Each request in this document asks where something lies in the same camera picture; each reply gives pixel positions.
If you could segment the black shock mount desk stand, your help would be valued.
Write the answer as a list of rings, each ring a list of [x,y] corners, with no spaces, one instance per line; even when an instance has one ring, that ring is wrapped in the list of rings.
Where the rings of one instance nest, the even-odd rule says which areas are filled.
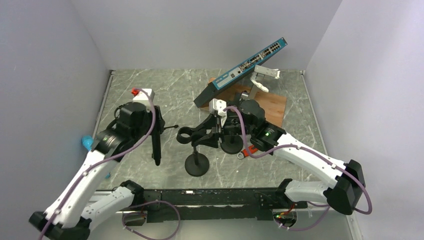
[[[234,95],[233,100],[229,100],[226,102],[227,106],[234,106],[238,107],[241,102],[243,102],[246,99],[246,92],[237,92]],[[228,111],[227,117],[229,116],[237,116],[236,113],[233,111]],[[221,142],[220,147],[221,149],[230,155],[235,155],[239,153],[243,149],[243,140],[240,135],[231,135],[231,136],[225,136],[224,141]]]

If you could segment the black tripod shock mount stand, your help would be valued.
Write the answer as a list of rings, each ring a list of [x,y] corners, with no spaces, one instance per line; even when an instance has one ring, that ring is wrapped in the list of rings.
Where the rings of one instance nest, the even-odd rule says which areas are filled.
[[[114,116],[114,118],[115,118],[115,119],[117,119],[117,118],[118,118],[118,116],[117,116],[117,112],[118,112],[118,110],[120,110],[123,106],[124,106],[124,104],[121,104],[121,105],[119,105],[119,106],[118,106],[118,107],[114,110],[113,116]],[[178,125],[178,124],[175,124],[175,125],[172,125],[172,126],[164,126],[164,127],[163,127],[163,129],[164,129],[164,130],[166,130],[166,129],[171,129],[171,128],[179,128],[179,125]]]

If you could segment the black microphone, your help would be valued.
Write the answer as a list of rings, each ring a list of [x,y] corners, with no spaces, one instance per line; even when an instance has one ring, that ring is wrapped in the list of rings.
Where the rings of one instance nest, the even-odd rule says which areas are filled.
[[[162,151],[161,151],[161,134],[159,131],[154,130],[151,133],[152,141],[152,158],[154,159],[155,165],[161,164]]]

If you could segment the black round base stand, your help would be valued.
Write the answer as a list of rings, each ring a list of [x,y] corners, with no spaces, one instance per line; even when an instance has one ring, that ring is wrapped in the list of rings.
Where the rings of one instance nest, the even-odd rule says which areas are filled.
[[[191,144],[192,154],[190,154],[185,162],[184,167],[186,172],[193,177],[201,177],[207,173],[210,167],[209,159],[202,153],[198,152],[197,143],[202,137],[205,137],[206,130],[195,130],[184,126],[180,128],[176,135],[176,140],[180,144]]]

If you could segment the blue microphone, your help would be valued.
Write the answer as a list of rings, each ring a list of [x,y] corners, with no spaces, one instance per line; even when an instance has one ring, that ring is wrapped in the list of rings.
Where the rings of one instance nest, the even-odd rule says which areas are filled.
[[[93,142],[94,142],[94,140],[90,135],[84,135],[81,138],[81,143],[82,143],[83,147],[86,148],[88,151],[90,151],[92,149]]]

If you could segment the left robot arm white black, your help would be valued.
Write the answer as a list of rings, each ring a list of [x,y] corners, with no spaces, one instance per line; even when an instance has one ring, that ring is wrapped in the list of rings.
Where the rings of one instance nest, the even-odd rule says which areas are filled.
[[[106,175],[148,137],[152,140],[151,157],[156,166],[161,164],[165,121],[160,107],[131,101],[117,110],[119,115],[95,136],[82,166],[57,200],[30,216],[29,223],[40,231],[39,239],[86,240],[115,212],[137,210],[145,202],[144,188],[126,180],[109,195],[89,204]]]

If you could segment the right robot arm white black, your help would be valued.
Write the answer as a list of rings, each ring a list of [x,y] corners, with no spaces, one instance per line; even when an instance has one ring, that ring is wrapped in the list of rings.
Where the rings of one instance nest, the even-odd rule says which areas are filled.
[[[286,130],[267,121],[265,110],[255,100],[228,105],[214,98],[209,103],[209,115],[193,130],[192,143],[218,148],[226,137],[241,137],[241,144],[251,143],[260,154],[254,159],[275,155],[308,170],[318,181],[286,179],[276,194],[276,203],[287,208],[293,202],[327,204],[337,212],[369,215],[373,204],[366,190],[362,165],[356,160],[338,160],[302,143]]]

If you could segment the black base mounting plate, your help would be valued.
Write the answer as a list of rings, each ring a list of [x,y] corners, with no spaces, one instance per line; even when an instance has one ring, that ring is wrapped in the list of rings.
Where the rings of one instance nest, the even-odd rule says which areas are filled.
[[[126,211],[146,213],[148,223],[177,220],[256,219],[306,209],[305,201],[292,202],[276,187],[145,189]]]

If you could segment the red handled adjustable wrench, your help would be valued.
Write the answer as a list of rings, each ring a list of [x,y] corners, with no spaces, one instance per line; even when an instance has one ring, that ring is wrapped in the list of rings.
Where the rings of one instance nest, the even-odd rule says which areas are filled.
[[[251,154],[254,154],[256,151],[257,151],[257,149],[255,148],[255,147],[253,147],[253,148],[245,148],[245,149],[243,149],[242,151],[240,151],[236,156],[237,156],[237,158],[239,159],[239,160],[242,160],[242,159],[244,159],[244,158],[246,158],[246,157],[248,157],[249,156],[249,154],[248,154],[248,151],[250,151],[250,153]]]

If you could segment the blue network switch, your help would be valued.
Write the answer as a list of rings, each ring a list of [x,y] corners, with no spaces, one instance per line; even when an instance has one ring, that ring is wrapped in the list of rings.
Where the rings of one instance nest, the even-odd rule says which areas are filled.
[[[206,88],[194,99],[194,104],[198,108],[208,104],[208,102],[213,98],[216,98],[219,94],[229,89],[248,74],[251,74],[256,66],[264,64],[281,49],[286,47],[287,44],[288,43],[285,38],[281,37],[266,46],[264,49],[243,60],[235,67],[216,77],[214,80],[209,82]]]

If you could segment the white metal bracket stand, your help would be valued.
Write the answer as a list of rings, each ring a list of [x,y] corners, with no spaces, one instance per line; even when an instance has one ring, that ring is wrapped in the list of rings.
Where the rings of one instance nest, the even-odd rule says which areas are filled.
[[[250,77],[250,81],[253,85],[247,95],[247,100],[253,100],[259,92],[269,93],[270,90],[262,83],[263,80],[266,80],[267,78],[279,80],[280,75],[281,70],[278,68],[268,68],[261,65],[256,65]]]

